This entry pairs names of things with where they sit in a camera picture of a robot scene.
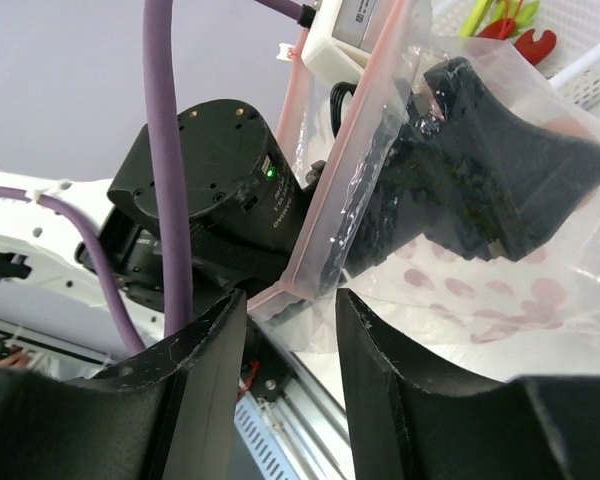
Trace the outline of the fake green leek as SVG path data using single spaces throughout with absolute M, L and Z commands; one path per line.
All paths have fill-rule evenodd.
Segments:
M 531 27 L 539 1 L 477 1 L 460 29 L 464 37 L 505 40 Z

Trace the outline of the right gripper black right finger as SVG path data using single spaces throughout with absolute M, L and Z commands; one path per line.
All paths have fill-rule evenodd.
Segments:
M 433 353 L 349 289 L 336 295 L 360 479 L 600 479 L 600 376 L 499 382 Z

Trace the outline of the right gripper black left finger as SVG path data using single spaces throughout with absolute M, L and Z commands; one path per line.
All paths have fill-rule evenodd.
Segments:
M 233 291 L 92 378 L 0 369 L 0 479 L 223 479 L 247 323 Z

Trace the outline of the clear zip top bag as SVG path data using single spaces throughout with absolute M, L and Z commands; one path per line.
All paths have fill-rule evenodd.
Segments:
M 512 46 L 431 33 L 426 1 L 379 9 L 366 65 L 311 66 L 278 138 L 325 169 L 288 267 L 248 305 L 290 350 L 336 349 L 351 289 L 437 353 L 498 379 L 600 375 L 600 121 Z

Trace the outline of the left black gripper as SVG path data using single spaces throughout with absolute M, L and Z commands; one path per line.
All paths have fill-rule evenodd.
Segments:
M 424 74 L 440 120 L 418 95 L 380 121 L 352 219 L 340 227 L 320 290 L 383 263 L 419 235 L 472 260 L 521 260 L 600 186 L 600 143 L 508 110 L 463 57 Z

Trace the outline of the red fake lobster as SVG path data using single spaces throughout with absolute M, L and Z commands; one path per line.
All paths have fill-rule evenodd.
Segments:
M 555 50 L 558 41 L 556 33 L 550 29 L 545 29 L 537 35 L 535 20 L 532 26 L 523 30 L 521 34 L 505 39 L 511 40 L 514 48 L 533 66 L 544 61 Z

